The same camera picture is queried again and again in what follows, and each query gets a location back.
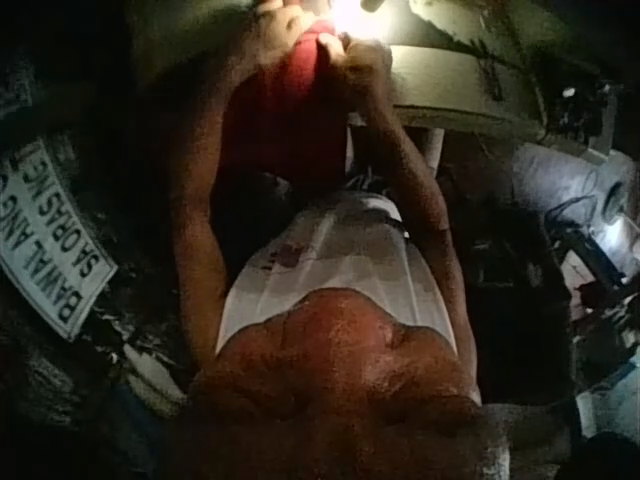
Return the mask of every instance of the white fabric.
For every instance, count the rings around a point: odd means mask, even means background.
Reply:
[[[240,329],[328,287],[358,290],[399,322],[435,329],[456,349],[440,290],[395,205],[341,192],[300,213],[249,260],[227,298],[217,351]]]

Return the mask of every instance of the hand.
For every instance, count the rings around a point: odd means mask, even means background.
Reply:
[[[315,22],[315,15],[299,5],[283,5],[270,0],[256,8],[240,35],[232,54],[241,82],[260,68],[278,63],[294,47],[298,38]]]
[[[329,56],[338,88],[365,117],[380,109],[393,108],[391,50],[375,40],[337,38],[327,33],[318,43]]]

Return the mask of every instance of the white sign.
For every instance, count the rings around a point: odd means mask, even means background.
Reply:
[[[116,271],[82,225],[42,139],[0,158],[0,264],[67,340]]]

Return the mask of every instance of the red cloth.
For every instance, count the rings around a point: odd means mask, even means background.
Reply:
[[[225,114],[222,166],[272,173],[318,194],[336,188],[345,173],[347,112],[335,101],[328,58],[318,50],[316,22],[280,64],[247,80]]]

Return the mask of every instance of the person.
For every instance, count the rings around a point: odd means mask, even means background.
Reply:
[[[390,199],[312,203],[233,285],[209,219],[225,108],[314,21],[263,4],[202,85],[172,172],[184,332],[199,366],[168,478],[505,478],[444,198],[394,115],[380,43],[322,34],[341,98],[366,120]]]

